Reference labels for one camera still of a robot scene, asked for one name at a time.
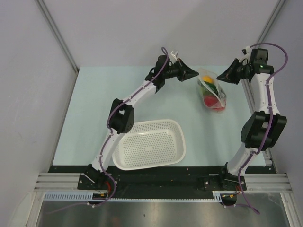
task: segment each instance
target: white plastic basket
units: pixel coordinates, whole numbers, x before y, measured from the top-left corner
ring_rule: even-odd
[[[120,140],[113,161],[122,170],[145,169],[177,163],[185,152],[184,135],[177,122],[138,122]]]

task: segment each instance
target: yellow fruit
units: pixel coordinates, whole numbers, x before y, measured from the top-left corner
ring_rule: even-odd
[[[203,76],[203,77],[202,77],[202,80],[203,80],[204,82],[208,82],[208,83],[214,84],[213,78],[211,78],[211,77],[208,76],[208,75]]]

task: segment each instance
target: bag of fruit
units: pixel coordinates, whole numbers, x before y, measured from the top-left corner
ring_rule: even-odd
[[[226,94],[216,80],[213,72],[198,69],[198,90],[206,107],[222,111],[226,107]]]

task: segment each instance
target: white wall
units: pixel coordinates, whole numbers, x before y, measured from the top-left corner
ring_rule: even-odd
[[[276,145],[272,148],[274,162],[279,172],[287,172],[297,203],[303,210],[303,1],[288,1],[274,24],[267,42],[285,48],[289,55],[286,68],[275,77],[274,92],[280,113],[287,117],[287,125]],[[268,63],[275,70],[284,62],[284,55],[268,47]]]
[[[230,65],[277,0],[45,0],[79,66],[150,66],[161,46],[190,65]]]
[[[75,74],[33,0],[0,3],[0,226],[46,171]]]

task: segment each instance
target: light blue table surface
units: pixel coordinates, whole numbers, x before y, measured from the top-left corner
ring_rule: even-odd
[[[227,66],[196,66],[217,74]],[[125,98],[144,81],[151,67],[84,67],[80,69],[63,125],[53,165],[88,165],[104,142],[112,101]],[[174,166],[222,166],[237,152],[240,133],[250,118],[241,84],[220,83],[227,107],[217,113],[206,109],[196,89],[197,79],[165,86],[135,109],[135,122],[158,119],[177,121],[184,133],[186,155]],[[264,166],[260,154],[252,163]]]

